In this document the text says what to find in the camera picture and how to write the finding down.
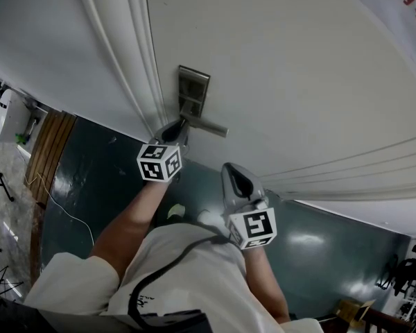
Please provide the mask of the white door frame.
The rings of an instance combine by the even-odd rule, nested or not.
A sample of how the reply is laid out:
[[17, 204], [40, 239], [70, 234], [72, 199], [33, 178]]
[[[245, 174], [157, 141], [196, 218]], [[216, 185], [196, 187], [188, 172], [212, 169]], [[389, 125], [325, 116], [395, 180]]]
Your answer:
[[142, 140], [179, 115], [166, 111], [155, 57], [148, 0], [82, 0], [101, 42], [109, 66], [124, 97], [141, 123], [136, 130], [123, 121], [120, 112], [105, 112], [98, 121]]

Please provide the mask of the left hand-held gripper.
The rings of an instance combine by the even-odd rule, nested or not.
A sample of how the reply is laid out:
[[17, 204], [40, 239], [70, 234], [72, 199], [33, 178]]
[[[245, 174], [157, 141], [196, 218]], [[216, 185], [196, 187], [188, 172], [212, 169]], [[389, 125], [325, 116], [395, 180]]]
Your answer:
[[160, 128], [137, 155], [141, 177], [151, 182], [169, 182], [182, 169], [182, 151], [187, 145], [188, 122], [179, 119]]

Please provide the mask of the cardboard box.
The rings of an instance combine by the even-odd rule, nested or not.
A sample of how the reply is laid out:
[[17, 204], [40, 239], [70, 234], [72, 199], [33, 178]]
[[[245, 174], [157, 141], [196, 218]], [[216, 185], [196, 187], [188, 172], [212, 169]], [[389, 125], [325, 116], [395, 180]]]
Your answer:
[[359, 302], [357, 300], [343, 299], [339, 301], [333, 313], [350, 325], [355, 325], [362, 320], [374, 303], [374, 300]]

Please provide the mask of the metal door lock plate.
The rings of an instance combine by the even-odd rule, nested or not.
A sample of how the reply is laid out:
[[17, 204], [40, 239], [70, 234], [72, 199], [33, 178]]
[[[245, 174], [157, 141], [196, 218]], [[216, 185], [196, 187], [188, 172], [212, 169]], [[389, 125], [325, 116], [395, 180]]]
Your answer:
[[211, 76], [195, 69], [178, 67], [178, 101], [180, 112], [201, 118]]

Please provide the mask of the dark wooden furniture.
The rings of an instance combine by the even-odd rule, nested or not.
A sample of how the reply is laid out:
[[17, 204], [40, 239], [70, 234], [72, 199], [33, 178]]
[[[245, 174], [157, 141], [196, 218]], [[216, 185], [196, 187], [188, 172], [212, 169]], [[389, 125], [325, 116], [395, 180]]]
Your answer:
[[384, 314], [380, 311], [369, 308], [362, 321], [365, 322], [365, 333], [370, 333], [372, 326], [375, 326], [375, 333], [411, 333], [413, 330], [413, 324], [406, 322], [400, 318], [395, 318]]

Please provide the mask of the person's white shirt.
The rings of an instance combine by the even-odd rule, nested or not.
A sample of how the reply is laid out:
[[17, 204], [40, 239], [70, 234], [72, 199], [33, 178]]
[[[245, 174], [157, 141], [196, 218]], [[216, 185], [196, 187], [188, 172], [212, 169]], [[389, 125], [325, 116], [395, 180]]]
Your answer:
[[141, 290], [137, 301], [141, 313], [199, 309], [214, 333], [323, 333], [312, 318], [278, 323], [249, 289], [241, 251], [232, 244], [213, 245], [210, 236], [210, 231], [189, 224], [156, 228], [123, 275], [100, 257], [58, 253], [25, 304], [62, 314], [124, 315], [135, 286], [169, 265], [162, 277]]

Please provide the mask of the wooden slat panel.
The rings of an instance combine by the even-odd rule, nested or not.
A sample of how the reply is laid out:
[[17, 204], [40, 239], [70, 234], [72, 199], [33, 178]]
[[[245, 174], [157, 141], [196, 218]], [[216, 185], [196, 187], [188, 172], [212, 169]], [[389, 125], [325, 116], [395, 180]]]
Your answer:
[[24, 181], [37, 203], [48, 202], [48, 192], [75, 122], [75, 115], [57, 110], [50, 110], [42, 122]]

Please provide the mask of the white oval device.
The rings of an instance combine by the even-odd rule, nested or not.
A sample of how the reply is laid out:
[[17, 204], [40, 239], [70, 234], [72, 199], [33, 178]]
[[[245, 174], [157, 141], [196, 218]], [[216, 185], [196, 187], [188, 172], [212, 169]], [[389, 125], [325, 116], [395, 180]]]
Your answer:
[[10, 102], [12, 98], [12, 90], [7, 89], [0, 98], [0, 142], [13, 142], [14, 135], [12, 133], [12, 119], [10, 118]]

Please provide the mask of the person's shoe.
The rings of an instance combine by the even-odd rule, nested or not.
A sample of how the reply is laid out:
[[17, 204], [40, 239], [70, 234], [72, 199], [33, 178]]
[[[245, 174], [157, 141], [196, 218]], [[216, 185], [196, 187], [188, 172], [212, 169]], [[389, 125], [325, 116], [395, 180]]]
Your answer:
[[224, 237], [229, 236], [229, 230], [225, 226], [224, 218], [219, 213], [203, 210], [197, 217], [197, 223]]
[[175, 204], [173, 205], [167, 214], [167, 219], [171, 219], [174, 217], [180, 217], [183, 218], [186, 213], [186, 207], [181, 204]]

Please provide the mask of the black equipment pile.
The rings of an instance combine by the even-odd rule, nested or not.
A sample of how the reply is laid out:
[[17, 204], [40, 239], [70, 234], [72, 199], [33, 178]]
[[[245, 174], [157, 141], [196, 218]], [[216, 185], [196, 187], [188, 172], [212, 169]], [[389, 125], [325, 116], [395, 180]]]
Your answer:
[[376, 281], [376, 286], [386, 290], [392, 287], [394, 295], [406, 294], [411, 284], [416, 281], [416, 244], [412, 248], [415, 257], [399, 261], [398, 255], [394, 254], [392, 259], [384, 266], [383, 272]]

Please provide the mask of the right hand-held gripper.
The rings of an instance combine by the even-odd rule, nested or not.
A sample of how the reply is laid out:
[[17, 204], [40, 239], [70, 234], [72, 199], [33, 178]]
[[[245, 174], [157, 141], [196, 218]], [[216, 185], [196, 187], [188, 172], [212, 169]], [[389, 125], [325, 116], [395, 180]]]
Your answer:
[[[234, 204], [234, 193], [239, 198], [248, 200], [264, 197], [258, 177], [244, 167], [227, 162], [224, 163], [220, 174], [225, 207]], [[267, 197], [229, 214], [226, 227], [230, 240], [241, 250], [266, 246], [277, 236], [275, 211], [269, 207]]]

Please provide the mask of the person's right forearm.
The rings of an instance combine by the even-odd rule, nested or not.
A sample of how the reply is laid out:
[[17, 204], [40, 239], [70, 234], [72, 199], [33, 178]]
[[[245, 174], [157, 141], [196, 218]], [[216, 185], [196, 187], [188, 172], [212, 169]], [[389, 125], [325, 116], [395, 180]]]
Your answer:
[[278, 322], [291, 321], [288, 303], [271, 269], [263, 247], [243, 251], [246, 280], [250, 291]]

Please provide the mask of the person's left shoe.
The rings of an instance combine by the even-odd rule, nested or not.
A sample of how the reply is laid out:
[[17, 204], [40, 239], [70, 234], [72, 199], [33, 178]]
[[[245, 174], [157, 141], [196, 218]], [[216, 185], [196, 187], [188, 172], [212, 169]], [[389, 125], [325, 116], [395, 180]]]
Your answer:
[[181, 204], [175, 204], [173, 205], [167, 214], [167, 219], [171, 219], [174, 217], [180, 217], [183, 218], [186, 213], [186, 207]]

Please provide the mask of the person's left forearm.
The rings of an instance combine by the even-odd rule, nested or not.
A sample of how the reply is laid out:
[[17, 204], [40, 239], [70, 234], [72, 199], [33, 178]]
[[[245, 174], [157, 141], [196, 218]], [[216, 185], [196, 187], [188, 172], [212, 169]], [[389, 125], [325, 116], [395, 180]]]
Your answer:
[[148, 182], [95, 241], [90, 255], [105, 260], [120, 279], [135, 258], [168, 186]]

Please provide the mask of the person's right shoe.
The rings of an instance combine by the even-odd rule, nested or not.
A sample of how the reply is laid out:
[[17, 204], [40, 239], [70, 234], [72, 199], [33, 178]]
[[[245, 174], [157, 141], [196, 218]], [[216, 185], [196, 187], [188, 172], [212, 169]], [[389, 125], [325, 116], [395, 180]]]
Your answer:
[[225, 226], [224, 218], [219, 213], [203, 210], [197, 217], [197, 223], [224, 237], [229, 236], [229, 230]]

